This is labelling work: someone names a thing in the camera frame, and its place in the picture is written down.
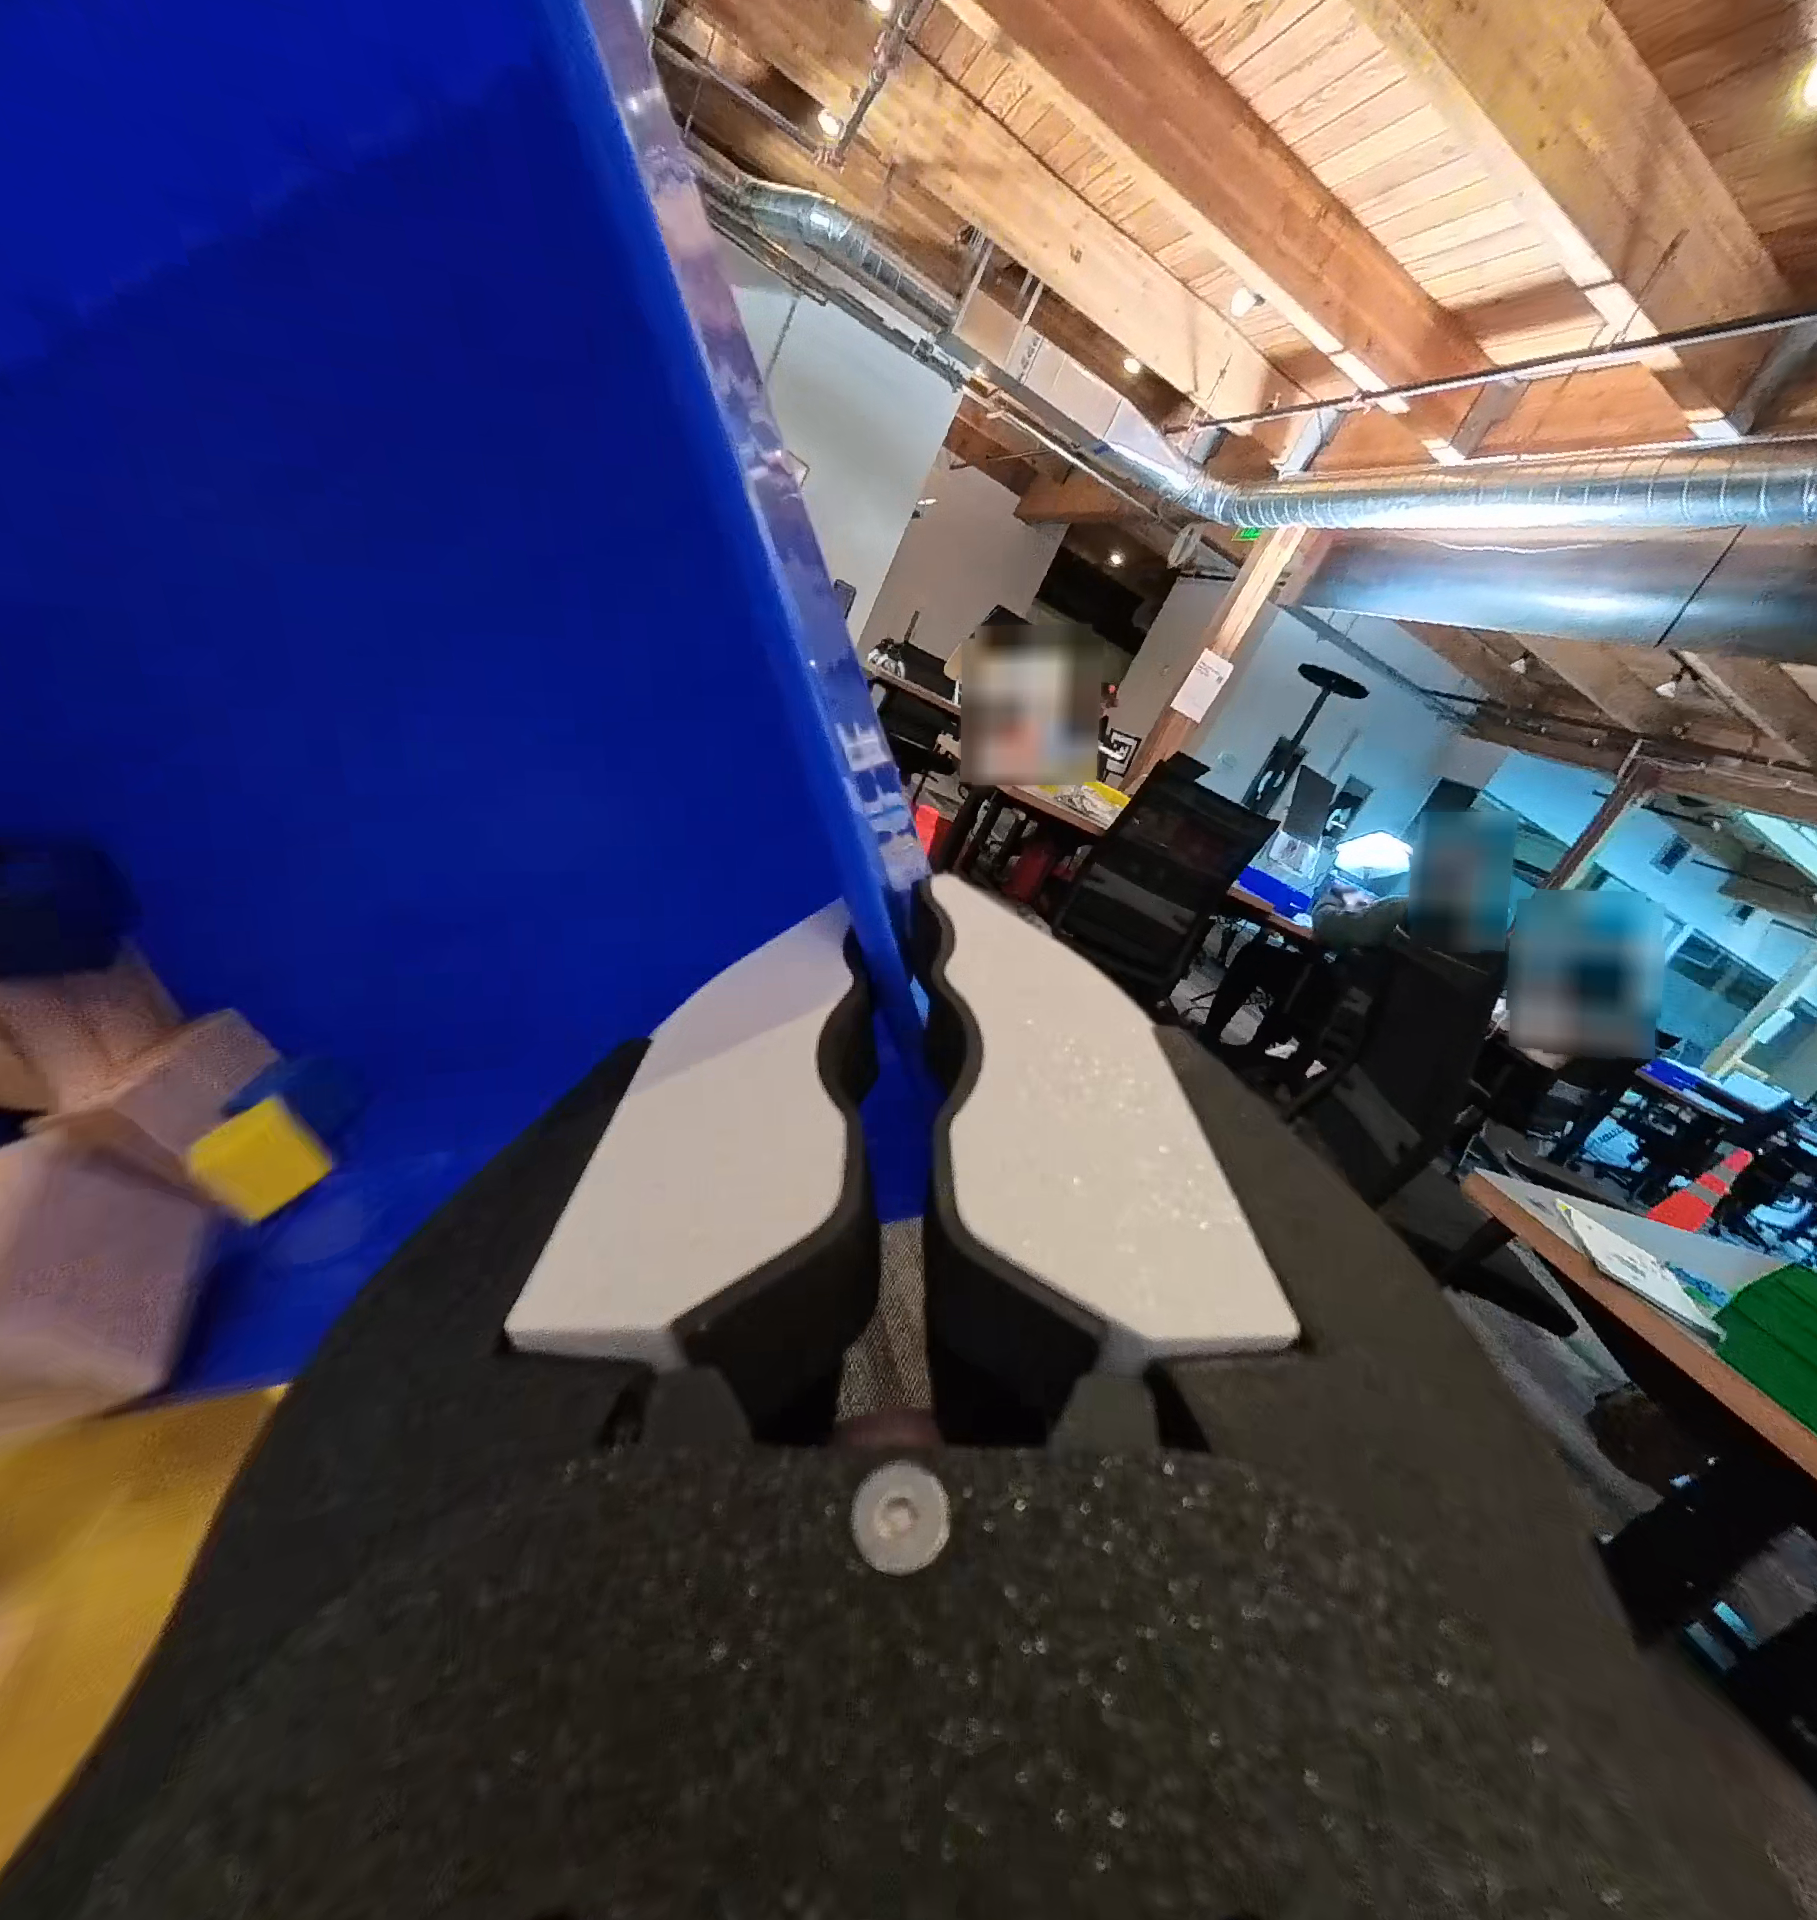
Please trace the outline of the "wooden table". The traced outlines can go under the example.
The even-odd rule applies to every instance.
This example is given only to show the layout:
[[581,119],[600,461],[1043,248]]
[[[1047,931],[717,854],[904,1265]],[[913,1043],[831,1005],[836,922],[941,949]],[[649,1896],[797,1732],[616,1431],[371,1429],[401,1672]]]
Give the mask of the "wooden table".
[[1760,1275],[1756,1255],[1514,1175],[1473,1171],[1461,1192],[1554,1269],[1583,1320],[1653,1401],[1669,1406],[1701,1440],[1752,1451],[1768,1468],[1798,1476],[1817,1503],[1817,1431],[1717,1353],[1701,1314],[1678,1320],[1596,1267],[1571,1223],[1590,1219],[1653,1259],[1706,1259],[1717,1280],[1735,1289]]

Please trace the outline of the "metal ceiling rod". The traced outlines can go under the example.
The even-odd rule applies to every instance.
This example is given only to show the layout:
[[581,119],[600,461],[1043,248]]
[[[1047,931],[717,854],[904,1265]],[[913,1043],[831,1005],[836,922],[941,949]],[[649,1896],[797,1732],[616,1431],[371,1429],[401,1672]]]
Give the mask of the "metal ceiling rod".
[[1578,353],[1521,358],[1438,380],[1414,380],[1381,390],[1353,391],[1346,397],[1311,397],[1301,402],[1270,404],[1241,415],[1195,418],[1191,423],[1194,428],[1241,431],[1255,425],[1297,421],[1316,413],[1405,411],[1414,401],[1476,394],[1488,386],[1523,386],[1540,380],[1611,372],[1615,367],[1653,364],[1659,358],[1682,361],[1708,348],[1770,340],[1808,327],[1817,329],[1817,308],[1721,321],[1662,336],[1621,340],[1607,346],[1588,346]]

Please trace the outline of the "silver ventilation duct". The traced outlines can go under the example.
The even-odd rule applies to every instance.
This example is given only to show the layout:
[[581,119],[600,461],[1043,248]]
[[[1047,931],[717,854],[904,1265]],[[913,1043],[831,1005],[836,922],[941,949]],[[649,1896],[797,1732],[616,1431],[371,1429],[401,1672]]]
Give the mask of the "silver ventilation duct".
[[710,217],[761,244],[815,254],[874,293],[920,329],[917,340],[890,334],[890,344],[1134,507],[1154,501],[1186,521],[1262,532],[1817,529],[1817,435],[1497,455],[1420,470],[1294,470],[1259,483],[1212,476],[1159,439],[1146,446],[1096,441],[967,346],[949,327],[954,313],[941,293],[836,204],[742,177],[705,153],[693,166]]

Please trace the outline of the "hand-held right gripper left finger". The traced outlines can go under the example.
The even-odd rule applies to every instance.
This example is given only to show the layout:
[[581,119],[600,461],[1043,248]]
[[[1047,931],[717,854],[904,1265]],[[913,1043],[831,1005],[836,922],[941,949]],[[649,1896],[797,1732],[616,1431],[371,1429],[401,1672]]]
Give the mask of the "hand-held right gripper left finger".
[[517,1355],[708,1369],[753,1437],[836,1426],[881,1228],[873,991],[843,908],[755,946],[645,1053],[504,1320]]

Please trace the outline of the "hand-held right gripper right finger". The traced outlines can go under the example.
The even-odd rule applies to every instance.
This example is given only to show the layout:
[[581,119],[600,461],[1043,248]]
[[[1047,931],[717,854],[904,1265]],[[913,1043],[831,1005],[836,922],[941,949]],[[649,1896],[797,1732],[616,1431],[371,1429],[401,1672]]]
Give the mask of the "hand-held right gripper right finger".
[[1041,1448],[1084,1399],[1155,1443],[1178,1365],[1299,1345],[1172,1028],[952,876],[918,888],[917,977],[941,1093],[920,1226],[947,1440]]

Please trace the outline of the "white paper sheet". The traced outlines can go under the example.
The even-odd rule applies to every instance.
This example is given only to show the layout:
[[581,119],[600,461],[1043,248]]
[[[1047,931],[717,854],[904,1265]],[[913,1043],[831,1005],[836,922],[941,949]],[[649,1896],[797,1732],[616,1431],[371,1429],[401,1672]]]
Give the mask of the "white paper sheet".
[[1721,1315],[1781,1263],[1743,1243],[1554,1193],[1549,1217],[1588,1263],[1695,1339],[1719,1346]]

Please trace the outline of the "pile of mixed wooden cubes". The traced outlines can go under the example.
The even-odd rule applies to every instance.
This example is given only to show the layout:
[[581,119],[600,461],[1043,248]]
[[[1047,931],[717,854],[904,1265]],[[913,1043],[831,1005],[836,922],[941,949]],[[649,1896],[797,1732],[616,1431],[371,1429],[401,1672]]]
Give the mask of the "pile of mixed wooden cubes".
[[95,846],[0,836],[0,1443],[162,1391],[225,1226],[321,1185],[353,1073],[187,1015]]

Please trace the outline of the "orange traffic cone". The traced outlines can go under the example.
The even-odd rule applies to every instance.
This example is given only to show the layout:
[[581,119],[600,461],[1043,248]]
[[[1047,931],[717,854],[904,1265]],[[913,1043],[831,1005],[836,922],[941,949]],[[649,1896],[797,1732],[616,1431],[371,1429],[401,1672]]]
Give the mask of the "orange traffic cone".
[[1655,1205],[1648,1219],[1681,1234],[1701,1234],[1715,1212],[1726,1202],[1735,1182],[1750,1169],[1752,1150],[1735,1147],[1719,1163],[1695,1175],[1685,1187],[1675,1189]]

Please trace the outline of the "blue plastic box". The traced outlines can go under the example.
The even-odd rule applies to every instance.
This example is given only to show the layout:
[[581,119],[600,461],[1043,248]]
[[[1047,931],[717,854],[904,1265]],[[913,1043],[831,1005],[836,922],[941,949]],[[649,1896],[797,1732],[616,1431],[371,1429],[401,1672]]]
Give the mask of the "blue plastic box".
[[920,851],[638,4],[0,4],[0,836],[372,1099],[180,1384]]

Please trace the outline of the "large dark ventilation duct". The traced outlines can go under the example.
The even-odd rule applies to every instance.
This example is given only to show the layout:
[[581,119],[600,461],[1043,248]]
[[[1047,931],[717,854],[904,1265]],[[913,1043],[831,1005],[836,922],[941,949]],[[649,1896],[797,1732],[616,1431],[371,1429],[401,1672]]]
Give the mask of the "large dark ventilation duct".
[[1817,532],[1330,535],[1281,594],[1459,631],[1817,666]]

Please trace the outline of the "yellow plastic box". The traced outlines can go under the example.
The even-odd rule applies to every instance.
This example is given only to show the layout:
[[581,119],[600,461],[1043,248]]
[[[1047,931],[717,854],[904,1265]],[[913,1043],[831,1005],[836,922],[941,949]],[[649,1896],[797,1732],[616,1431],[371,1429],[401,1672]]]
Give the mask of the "yellow plastic box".
[[0,1446],[0,1877],[148,1665],[284,1384]]

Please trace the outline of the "black office chair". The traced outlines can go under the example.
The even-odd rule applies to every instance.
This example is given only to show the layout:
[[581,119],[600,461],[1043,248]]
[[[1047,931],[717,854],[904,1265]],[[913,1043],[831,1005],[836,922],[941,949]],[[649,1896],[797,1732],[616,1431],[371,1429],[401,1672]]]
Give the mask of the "black office chair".
[[1262,810],[1205,786],[1198,760],[1168,757],[1091,846],[1051,933],[1154,1012],[1183,983],[1232,881],[1275,834]]

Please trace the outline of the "stack of green sheets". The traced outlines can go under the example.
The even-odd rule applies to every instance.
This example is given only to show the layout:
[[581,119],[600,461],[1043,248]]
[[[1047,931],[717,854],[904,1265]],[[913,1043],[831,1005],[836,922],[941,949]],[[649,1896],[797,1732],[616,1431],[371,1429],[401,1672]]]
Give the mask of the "stack of green sheets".
[[1817,1434],[1817,1272],[1780,1265],[1715,1320],[1722,1361]]

